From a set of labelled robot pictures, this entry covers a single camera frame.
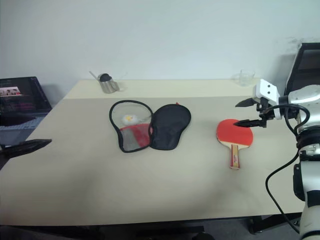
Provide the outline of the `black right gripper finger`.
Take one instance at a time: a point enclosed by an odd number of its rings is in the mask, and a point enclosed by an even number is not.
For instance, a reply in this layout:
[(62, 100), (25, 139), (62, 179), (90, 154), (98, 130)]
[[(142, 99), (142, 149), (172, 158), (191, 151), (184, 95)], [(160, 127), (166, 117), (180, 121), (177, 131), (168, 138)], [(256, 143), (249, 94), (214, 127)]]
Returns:
[(252, 127), (260, 127), (262, 124), (262, 121), (259, 119), (256, 120), (239, 120), (235, 123), (233, 123), (234, 126), (242, 127), (242, 128), (252, 128)]
[(247, 98), (245, 100), (240, 101), (239, 103), (237, 103), (235, 105), (236, 108), (246, 108), (246, 107), (250, 107), (253, 105), (256, 105), (258, 102), (256, 100), (254, 100), (253, 98)]

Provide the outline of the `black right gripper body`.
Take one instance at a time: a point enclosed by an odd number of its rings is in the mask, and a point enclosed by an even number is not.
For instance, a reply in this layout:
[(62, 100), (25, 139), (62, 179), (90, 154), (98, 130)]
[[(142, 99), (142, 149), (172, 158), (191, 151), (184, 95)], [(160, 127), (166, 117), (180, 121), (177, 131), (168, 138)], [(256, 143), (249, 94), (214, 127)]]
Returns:
[(267, 121), (274, 119), (274, 111), (273, 110), (266, 112), (266, 110), (270, 107), (271, 107), (271, 105), (269, 104), (268, 99), (261, 97), (258, 100), (258, 103), (256, 104), (256, 110), (259, 112), (259, 117), (260, 117), (260, 120), (258, 123), (259, 127), (266, 128)]

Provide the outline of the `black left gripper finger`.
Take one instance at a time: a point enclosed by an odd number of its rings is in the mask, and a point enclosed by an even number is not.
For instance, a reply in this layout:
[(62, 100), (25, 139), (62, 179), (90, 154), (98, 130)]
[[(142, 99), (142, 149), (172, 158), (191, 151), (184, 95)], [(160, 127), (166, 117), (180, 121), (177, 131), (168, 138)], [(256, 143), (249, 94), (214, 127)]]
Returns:
[(26, 140), (17, 145), (5, 146), (0, 149), (0, 159), (9, 160), (11, 158), (30, 154), (44, 148), (52, 142), (52, 139), (33, 139)]

